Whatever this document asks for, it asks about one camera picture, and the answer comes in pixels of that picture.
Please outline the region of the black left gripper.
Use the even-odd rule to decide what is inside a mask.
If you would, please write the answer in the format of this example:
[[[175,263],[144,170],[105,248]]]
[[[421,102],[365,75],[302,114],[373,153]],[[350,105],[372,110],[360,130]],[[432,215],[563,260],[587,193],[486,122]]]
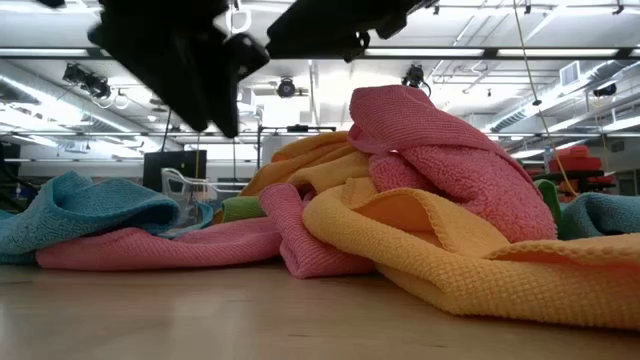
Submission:
[[[238,135],[237,82],[266,65],[251,35],[222,29],[235,0],[99,0],[89,41],[107,51],[193,130]]]

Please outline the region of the orange towel with white label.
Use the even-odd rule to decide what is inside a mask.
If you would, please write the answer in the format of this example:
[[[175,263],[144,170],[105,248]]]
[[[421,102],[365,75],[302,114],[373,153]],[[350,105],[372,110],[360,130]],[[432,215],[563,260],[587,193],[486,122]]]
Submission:
[[[317,193],[344,184],[349,178],[369,176],[369,155],[347,140],[345,131],[322,133],[297,140],[276,151],[240,192],[260,195],[278,183],[310,188]]]

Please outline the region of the blue microfiber towel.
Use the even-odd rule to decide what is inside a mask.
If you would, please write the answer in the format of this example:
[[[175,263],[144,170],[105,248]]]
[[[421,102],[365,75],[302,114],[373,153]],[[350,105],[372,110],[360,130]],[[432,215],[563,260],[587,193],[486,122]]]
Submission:
[[[562,210],[561,240],[640,233],[640,196],[584,193]]]
[[[34,265],[38,250],[126,227],[163,234],[181,214],[176,201],[127,179],[95,183],[70,171],[45,183],[26,210],[0,210],[0,265]]]

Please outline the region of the pink microfiber towel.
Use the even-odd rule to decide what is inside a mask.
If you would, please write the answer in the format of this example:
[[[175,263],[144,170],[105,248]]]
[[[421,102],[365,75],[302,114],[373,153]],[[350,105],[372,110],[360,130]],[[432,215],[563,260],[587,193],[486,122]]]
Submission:
[[[45,269],[124,271],[241,265],[279,256],[298,279],[374,270],[372,261],[309,233],[302,221],[306,202],[293,185],[270,185],[258,200],[264,217],[213,225],[173,240],[123,228],[38,250],[36,261]]]
[[[551,211],[530,176],[464,120],[402,85],[357,88],[348,140],[369,156],[380,192],[425,190],[483,218],[510,242],[556,236]]]

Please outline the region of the orange microfiber towel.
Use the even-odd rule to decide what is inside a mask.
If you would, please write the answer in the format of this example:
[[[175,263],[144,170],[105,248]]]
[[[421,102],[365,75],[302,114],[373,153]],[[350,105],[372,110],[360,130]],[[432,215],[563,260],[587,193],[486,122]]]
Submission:
[[[511,243],[447,199],[411,188],[378,193],[367,178],[318,194],[303,222],[454,315],[640,331],[640,234]]]

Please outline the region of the clear plastic bin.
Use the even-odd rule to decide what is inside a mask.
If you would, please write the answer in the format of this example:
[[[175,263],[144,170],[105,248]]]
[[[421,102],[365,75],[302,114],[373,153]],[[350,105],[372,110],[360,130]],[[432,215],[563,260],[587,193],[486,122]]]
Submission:
[[[186,227],[203,219],[202,205],[208,205],[215,213],[225,199],[237,196],[246,185],[238,179],[222,182],[183,176],[173,168],[162,168],[162,193],[173,199],[180,208],[177,225]]]

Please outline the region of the white air vent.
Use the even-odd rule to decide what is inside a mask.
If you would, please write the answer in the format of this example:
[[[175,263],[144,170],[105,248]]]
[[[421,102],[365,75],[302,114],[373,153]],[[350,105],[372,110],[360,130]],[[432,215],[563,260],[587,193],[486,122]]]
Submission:
[[[563,87],[579,81],[581,75],[580,62],[573,61],[559,70],[560,84]]]

